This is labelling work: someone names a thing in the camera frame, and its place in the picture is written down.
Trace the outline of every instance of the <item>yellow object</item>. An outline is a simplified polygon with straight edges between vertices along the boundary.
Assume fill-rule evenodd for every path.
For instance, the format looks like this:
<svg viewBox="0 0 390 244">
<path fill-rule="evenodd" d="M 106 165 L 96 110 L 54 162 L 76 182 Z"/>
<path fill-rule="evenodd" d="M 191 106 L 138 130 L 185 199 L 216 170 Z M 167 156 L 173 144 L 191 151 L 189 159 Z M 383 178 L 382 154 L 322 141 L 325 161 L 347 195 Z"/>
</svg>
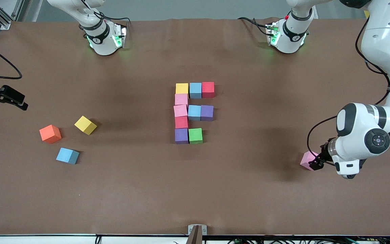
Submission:
<svg viewBox="0 0 390 244">
<path fill-rule="evenodd" d="M 188 94 L 189 84 L 188 83 L 177 83 L 175 85 L 175 94 Z"/>
<path fill-rule="evenodd" d="M 97 125 L 95 125 L 93 122 L 91 122 L 86 117 L 82 116 L 75 124 L 78 129 L 80 129 L 85 134 L 89 135 L 93 132 L 94 129 L 97 128 Z"/>
</svg>

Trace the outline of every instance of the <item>blue cube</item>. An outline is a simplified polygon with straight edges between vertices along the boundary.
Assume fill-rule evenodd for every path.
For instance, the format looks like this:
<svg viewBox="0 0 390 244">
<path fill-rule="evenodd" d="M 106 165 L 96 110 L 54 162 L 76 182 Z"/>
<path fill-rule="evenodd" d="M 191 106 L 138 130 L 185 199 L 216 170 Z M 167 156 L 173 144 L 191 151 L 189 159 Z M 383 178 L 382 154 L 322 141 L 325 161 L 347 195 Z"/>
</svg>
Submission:
<svg viewBox="0 0 390 244">
<path fill-rule="evenodd" d="M 67 148 L 61 148 L 58 153 L 57 160 L 69 164 L 76 164 L 76 160 L 78 159 L 79 153 L 77 151 L 73 151 Z"/>
<path fill-rule="evenodd" d="M 192 121 L 201 121 L 201 106 L 189 105 L 188 118 Z"/>
<path fill-rule="evenodd" d="M 191 83 L 189 86 L 190 99 L 201 99 L 201 83 Z"/>
</svg>

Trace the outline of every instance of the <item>cube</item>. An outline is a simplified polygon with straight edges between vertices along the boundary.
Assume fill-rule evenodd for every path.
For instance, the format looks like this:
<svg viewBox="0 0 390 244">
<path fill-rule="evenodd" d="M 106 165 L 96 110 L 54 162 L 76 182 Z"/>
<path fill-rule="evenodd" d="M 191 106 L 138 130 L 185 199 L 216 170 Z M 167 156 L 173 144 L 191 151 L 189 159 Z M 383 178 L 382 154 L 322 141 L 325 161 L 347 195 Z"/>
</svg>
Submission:
<svg viewBox="0 0 390 244">
<path fill-rule="evenodd" d="M 201 99 L 201 83 L 191 83 L 189 87 L 189 97 L 191 99 Z"/>
<path fill-rule="evenodd" d="M 309 166 L 309 162 L 313 161 L 314 159 L 316 159 L 314 157 L 314 155 L 310 152 L 310 151 L 307 151 L 304 155 L 303 155 L 303 158 L 302 158 L 302 161 L 300 161 L 300 165 L 302 165 L 303 167 L 311 170 L 311 171 L 314 171 L 310 166 Z"/>
<path fill-rule="evenodd" d="M 189 129 L 189 143 L 190 144 L 202 144 L 202 129 L 201 128 Z"/>
<path fill-rule="evenodd" d="M 175 85 L 175 94 L 188 94 L 189 84 L 188 83 L 177 83 Z"/>
<path fill-rule="evenodd" d="M 86 117 L 82 116 L 75 124 L 78 129 L 80 129 L 82 132 L 84 132 L 87 135 L 90 135 L 94 129 L 97 128 L 97 125 L 95 125 L 93 122 L 91 122 Z"/>
<path fill-rule="evenodd" d="M 188 129 L 175 129 L 175 143 L 176 144 L 189 144 Z"/>
<path fill-rule="evenodd" d="M 203 82 L 201 90 L 202 90 L 202 98 L 215 97 L 215 83 L 214 82 Z"/>
<path fill-rule="evenodd" d="M 213 106 L 201 105 L 201 121 L 213 121 Z"/>
<path fill-rule="evenodd" d="M 188 109 L 186 105 L 175 105 L 174 106 L 174 117 L 183 117 L 188 115 Z"/>
<path fill-rule="evenodd" d="M 59 129 L 53 125 L 48 125 L 47 127 L 39 130 L 42 141 L 52 144 L 61 140 L 61 133 Z"/>
<path fill-rule="evenodd" d="M 192 121 L 201 121 L 201 106 L 189 105 L 188 118 Z"/>
<path fill-rule="evenodd" d="M 174 119 L 176 129 L 189 128 L 187 116 L 175 117 Z"/>
<path fill-rule="evenodd" d="M 175 94 L 174 105 L 189 105 L 188 95 L 187 94 Z"/>
<path fill-rule="evenodd" d="M 76 164 L 76 160 L 78 159 L 79 153 L 77 151 L 73 151 L 67 148 L 61 148 L 58 153 L 57 160 L 69 164 Z"/>
</svg>

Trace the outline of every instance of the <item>brown table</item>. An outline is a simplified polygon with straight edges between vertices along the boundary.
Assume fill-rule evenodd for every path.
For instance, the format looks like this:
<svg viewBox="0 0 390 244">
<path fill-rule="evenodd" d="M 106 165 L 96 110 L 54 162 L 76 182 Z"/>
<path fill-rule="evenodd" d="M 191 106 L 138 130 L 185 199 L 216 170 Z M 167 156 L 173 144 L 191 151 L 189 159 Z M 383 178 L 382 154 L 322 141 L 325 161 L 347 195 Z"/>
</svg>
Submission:
<svg viewBox="0 0 390 244">
<path fill-rule="evenodd" d="M 77 23 L 12 23 L 0 52 L 24 78 L 0 80 L 27 111 L 0 106 L 0 233 L 390 235 L 390 150 L 353 180 L 300 167 L 308 130 L 386 88 L 354 49 L 363 20 L 315 20 L 285 55 L 240 20 L 133 22 L 127 50 L 101 57 Z M 0 75 L 15 75 L 0 59 Z M 216 82 L 202 145 L 173 144 L 177 82 Z M 99 127 L 74 127 L 82 115 Z M 48 145 L 39 129 L 63 139 Z M 317 149 L 336 136 L 314 131 Z M 55 160 L 81 152 L 76 165 Z"/>
</svg>

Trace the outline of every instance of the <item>white robot link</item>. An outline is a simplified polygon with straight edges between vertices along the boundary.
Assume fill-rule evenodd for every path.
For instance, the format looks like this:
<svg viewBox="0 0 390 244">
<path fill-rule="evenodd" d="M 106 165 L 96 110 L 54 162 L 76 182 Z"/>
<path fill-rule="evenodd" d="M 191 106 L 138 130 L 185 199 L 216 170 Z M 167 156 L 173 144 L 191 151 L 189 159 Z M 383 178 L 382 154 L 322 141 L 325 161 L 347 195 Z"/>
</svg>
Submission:
<svg viewBox="0 0 390 244">
<path fill-rule="evenodd" d="M 90 47 L 99 55 L 113 54 L 124 46 L 127 28 L 113 23 L 96 8 L 105 0 L 48 0 L 49 4 L 75 18 L 87 34 Z"/>
<path fill-rule="evenodd" d="M 291 15 L 266 27 L 272 34 L 268 37 L 269 43 L 286 54 L 297 51 L 313 19 L 312 7 L 328 1 L 287 0 Z M 350 103 L 339 111 L 338 137 L 321 146 L 321 153 L 310 162 L 314 170 L 322 168 L 324 162 L 334 162 L 339 175 L 352 179 L 366 159 L 383 154 L 390 146 L 390 0 L 340 1 L 370 12 L 362 37 L 362 54 L 367 62 L 377 65 L 389 81 L 383 106 Z"/>
</svg>

